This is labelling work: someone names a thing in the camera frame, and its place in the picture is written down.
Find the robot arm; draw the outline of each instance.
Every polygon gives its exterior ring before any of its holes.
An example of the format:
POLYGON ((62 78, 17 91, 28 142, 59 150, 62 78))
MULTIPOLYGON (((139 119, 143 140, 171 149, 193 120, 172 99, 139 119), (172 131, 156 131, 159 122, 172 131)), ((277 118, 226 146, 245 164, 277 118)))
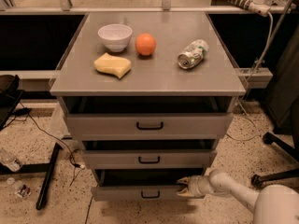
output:
POLYGON ((221 170, 184 177, 178 183, 186 185, 178 192, 180 196, 233 196, 254 215, 254 224, 299 224, 299 194, 285 186, 272 185, 258 192, 238 184, 221 170))

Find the clear bottle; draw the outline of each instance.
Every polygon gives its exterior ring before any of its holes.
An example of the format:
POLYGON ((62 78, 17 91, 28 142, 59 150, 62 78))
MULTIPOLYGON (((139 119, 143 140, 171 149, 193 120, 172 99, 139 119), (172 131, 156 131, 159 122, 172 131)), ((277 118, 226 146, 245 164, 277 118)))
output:
POLYGON ((16 158, 16 156, 7 152, 3 148, 0 149, 0 162, 12 172, 18 172, 21 169, 21 162, 16 158))
POLYGON ((10 177, 7 180, 7 183, 12 188, 13 192, 20 198, 25 198, 31 194, 30 189, 20 180, 16 181, 15 178, 10 177))

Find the black drawer handle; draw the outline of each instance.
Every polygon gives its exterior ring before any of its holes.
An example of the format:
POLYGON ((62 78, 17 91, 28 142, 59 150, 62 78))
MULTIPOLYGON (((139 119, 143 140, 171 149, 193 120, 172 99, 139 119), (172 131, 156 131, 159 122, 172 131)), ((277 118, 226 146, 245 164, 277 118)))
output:
POLYGON ((136 127, 138 130, 141 130, 141 131, 158 131, 158 130, 161 130, 163 128, 164 124, 161 122, 160 123, 160 126, 158 127, 141 127, 139 122, 136 123, 136 127))
POLYGON ((158 190, 158 194, 157 194, 157 196, 145 196, 144 194, 143 194, 143 190, 141 191, 141 197, 143 198, 143 199, 155 199, 155 198, 160 198, 160 191, 158 190))
POLYGON ((139 162, 142 163, 142 164, 154 164, 154 163, 159 163, 160 162, 160 156, 158 156, 157 161, 142 161, 141 159, 142 159, 141 157, 138 157, 139 162))

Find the orange fruit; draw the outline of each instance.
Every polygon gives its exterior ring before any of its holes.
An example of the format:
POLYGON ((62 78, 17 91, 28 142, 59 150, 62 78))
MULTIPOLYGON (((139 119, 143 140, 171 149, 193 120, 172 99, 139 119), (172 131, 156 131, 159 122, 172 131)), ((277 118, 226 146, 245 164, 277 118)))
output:
POLYGON ((140 34, 135 41, 135 48, 140 55, 150 56, 156 49, 156 39, 151 34, 140 34))

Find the gray cabinet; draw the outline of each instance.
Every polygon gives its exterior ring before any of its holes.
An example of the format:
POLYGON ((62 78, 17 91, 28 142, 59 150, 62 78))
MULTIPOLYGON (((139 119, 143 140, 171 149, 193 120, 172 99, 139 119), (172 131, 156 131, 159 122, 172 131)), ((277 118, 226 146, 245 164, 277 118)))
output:
POLYGON ((96 201, 185 199, 177 196, 177 180, 203 175, 211 166, 235 99, 245 93, 202 12, 91 13, 50 92, 84 149, 82 158, 98 183, 92 187, 96 201), (108 52, 97 30, 122 22, 134 35, 124 52, 113 54, 132 62, 119 80, 97 73, 93 61, 108 52), (141 32, 157 39, 148 58, 135 52, 141 32), (198 38, 210 52, 193 70, 180 69, 178 54, 198 38))

